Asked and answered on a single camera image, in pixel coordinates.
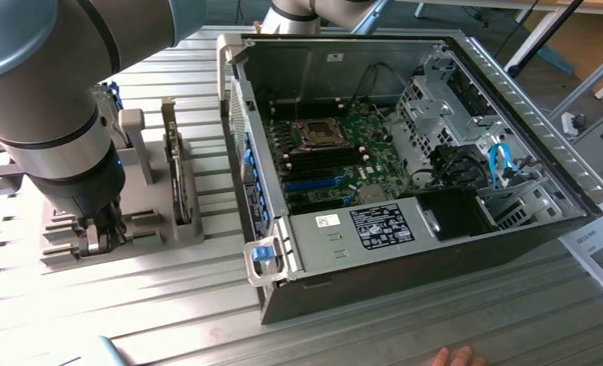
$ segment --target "aluminum profile table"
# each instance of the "aluminum profile table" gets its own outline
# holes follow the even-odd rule
[[[120,248],[50,271],[25,239],[36,192],[0,197],[0,364],[56,364],[80,336],[102,335],[131,364],[415,365],[444,345],[471,345],[494,365],[603,365],[603,290],[558,242],[502,267],[260,326],[215,85],[215,39],[249,31],[205,27],[113,78],[125,108],[145,110],[147,141],[163,134],[160,99],[177,98],[203,244]]]

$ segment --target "sticker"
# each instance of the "sticker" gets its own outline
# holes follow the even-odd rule
[[[333,226],[340,224],[337,215],[316,216],[317,227]]]
[[[327,63],[337,63],[344,58],[343,53],[328,53],[328,56],[325,58]]]
[[[365,249],[377,249],[413,241],[412,231],[397,204],[363,208],[349,213],[361,246]]]

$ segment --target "person's hand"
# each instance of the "person's hand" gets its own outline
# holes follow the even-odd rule
[[[447,363],[448,350],[443,347],[436,354],[432,361],[432,366],[485,366],[485,359],[483,357],[475,357],[471,363],[472,350],[468,346],[456,350],[455,358],[452,362]]]

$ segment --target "robotic arm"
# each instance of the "robotic arm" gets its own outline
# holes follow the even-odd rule
[[[102,247],[124,240],[125,176],[90,86],[204,18],[204,0],[0,0],[0,144]]]

